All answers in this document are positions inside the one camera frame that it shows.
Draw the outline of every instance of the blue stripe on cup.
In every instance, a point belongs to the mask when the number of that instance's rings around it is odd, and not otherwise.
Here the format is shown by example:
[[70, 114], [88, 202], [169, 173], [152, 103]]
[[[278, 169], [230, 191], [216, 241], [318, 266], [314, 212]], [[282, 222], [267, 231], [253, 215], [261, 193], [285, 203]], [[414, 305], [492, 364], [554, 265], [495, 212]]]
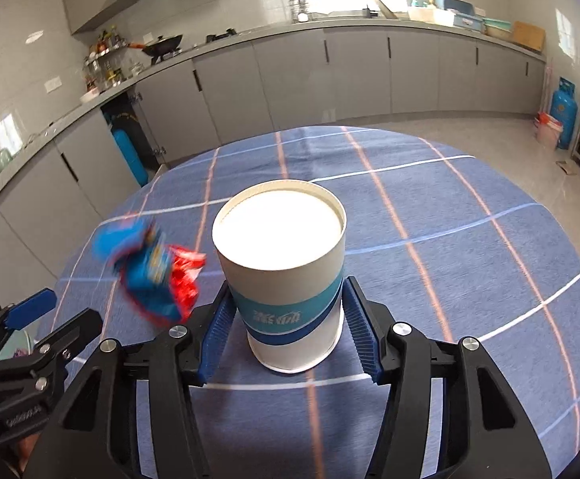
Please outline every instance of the blue stripe on cup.
[[320, 294], [280, 306], [257, 303], [230, 288], [250, 334], [264, 344], [279, 345], [303, 338], [321, 323], [337, 302], [342, 281], [343, 269]]

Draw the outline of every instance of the blue storage box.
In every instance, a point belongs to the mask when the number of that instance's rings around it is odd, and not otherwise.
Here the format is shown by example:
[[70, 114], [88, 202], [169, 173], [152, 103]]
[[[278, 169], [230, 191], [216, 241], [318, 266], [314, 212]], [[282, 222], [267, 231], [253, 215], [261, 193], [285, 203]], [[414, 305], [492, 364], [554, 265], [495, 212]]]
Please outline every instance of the blue storage box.
[[471, 16], [470, 14], [463, 14], [457, 12], [454, 16], [454, 27], [468, 28], [469, 30], [483, 31], [483, 19], [478, 16]]

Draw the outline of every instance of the tiled floor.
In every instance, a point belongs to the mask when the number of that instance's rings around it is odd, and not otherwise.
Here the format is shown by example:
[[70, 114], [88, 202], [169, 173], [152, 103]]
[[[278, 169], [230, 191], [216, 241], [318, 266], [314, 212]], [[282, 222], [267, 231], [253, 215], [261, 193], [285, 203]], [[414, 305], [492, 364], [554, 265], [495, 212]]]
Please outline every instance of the tiled floor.
[[524, 119], [461, 118], [418, 119], [370, 126], [435, 140], [454, 146], [487, 162], [545, 205], [569, 236], [580, 256], [580, 168], [567, 176], [555, 162], [564, 151], [552, 152], [534, 139], [532, 121]]

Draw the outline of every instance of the cup rim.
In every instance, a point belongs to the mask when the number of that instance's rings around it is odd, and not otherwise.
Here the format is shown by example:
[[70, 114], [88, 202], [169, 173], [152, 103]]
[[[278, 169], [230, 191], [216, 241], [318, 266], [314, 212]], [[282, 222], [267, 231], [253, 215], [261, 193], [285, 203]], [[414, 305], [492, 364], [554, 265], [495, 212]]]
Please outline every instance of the cup rim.
[[[336, 213], [336, 215], [339, 219], [339, 222], [341, 224], [341, 233], [340, 233], [339, 237], [337, 238], [337, 241], [331, 247], [329, 247], [324, 253], [320, 254], [318, 257], [315, 257], [311, 261], [308, 261], [306, 263], [302, 263], [299, 265], [294, 265], [294, 266], [287, 266], [287, 267], [284, 266], [282, 268], [266, 269], [266, 268], [255, 268], [255, 267], [250, 267], [250, 266], [244, 266], [240, 263], [237, 263], [236, 261], [233, 261], [229, 257], [227, 257], [221, 251], [220, 247], [217, 246], [217, 242], [215, 239], [215, 232], [218, 228], [218, 225], [221, 224], [221, 222], [223, 221], [225, 216], [227, 216], [227, 214], [233, 208], [235, 208], [238, 204], [240, 204], [241, 202], [244, 202], [248, 198], [252, 198], [252, 196], [256, 196], [256, 195], [259, 195], [259, 194], [262, 194], [265, 192], [269, 192], [269, 191], [281, 191], [281, 190], [282, 191], [305, 192], [311, 196], [314, 196], [315, 198], [318, 198], [318, 199], [326, 202], [326, 204], [328, 206], [330, 206], [331, 209]], [[230, 198], [230, 200], [228, 200], [227, 202], [224, 203], [224, 206], [219, 210], [218, 214], [216, 215], [216, 217], [214, 219], [214, 223], [212, 224], [212, 244], [214, 244], [215, 250], [222, 257], [224, 257], [225, 259], [230, 261], [232, 264], [237, 265], [238, 267], [248, 269], [248, 270], [261, 271], [261, 272], [282, 272], [282, 271], [292, 270], [295, 268], [304, 267], [308, 264], [311, 264], [314, 261], [318, 261], [322, 257], [329, 254], [332, 250], [334, 250], [337, 247], [337, 245], [345, 237], [346, 228], [347, 228], [347, 215], [345, 214], [345, 208], [343, 207], [343, 204], [339, 201], [339, 199], [334, 195], [334, 193], [332, 193], [328, 189], [325, 189], [323, 186], [317, 185], [316, 183], [313, 183], [313, 182], [308, 182], [306, 180], [291, 180], [291, 179], [269, 180], [268, 182], [262, 182], [260, 184], [256, 184], [256, 185], [253, 185], [251, 187], [248, 187], [247, 189], [244, 189], [243, 191], [234, 195], [232, 198]]]

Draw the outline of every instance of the table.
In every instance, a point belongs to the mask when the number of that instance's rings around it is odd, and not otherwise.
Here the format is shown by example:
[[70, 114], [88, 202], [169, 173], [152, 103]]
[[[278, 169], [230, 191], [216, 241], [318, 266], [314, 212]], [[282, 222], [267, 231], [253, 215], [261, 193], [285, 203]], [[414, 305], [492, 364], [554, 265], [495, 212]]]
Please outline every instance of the table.
[[[205, 304], [224, 279], [212, 247], [215, 215], [241, 190], [287, 177], [317, 182], [343, 203], [345, 274], [368, 299], [430, 338], [484, 343], [559, 473], [580, 448], [580, 259], [550, 212], [476, 158], [378, 129], [292, 129], [199, 155], [106, 222], [151, 216], [167, 241], [208, 254], [198, 279]], [[41, 334], [91, 307], [104, 318], [101, 340], [150, 340], [156, 330], [133, 312], [91, 241], [68, 261]], [[70, 379], [96, 344], [69, 364]], [[442, 384], [433, 382], [426, 474], [435, 471], [440, 436]], [[282, 376], [254, 358], [238, 316], [220, 369], [192, 393], [214, 478], [363, 477], [387, 395], [362, 373], [346, 326], [319, 366]], [[142, 470], [155, 477], [148, 416], [140, 383]]]

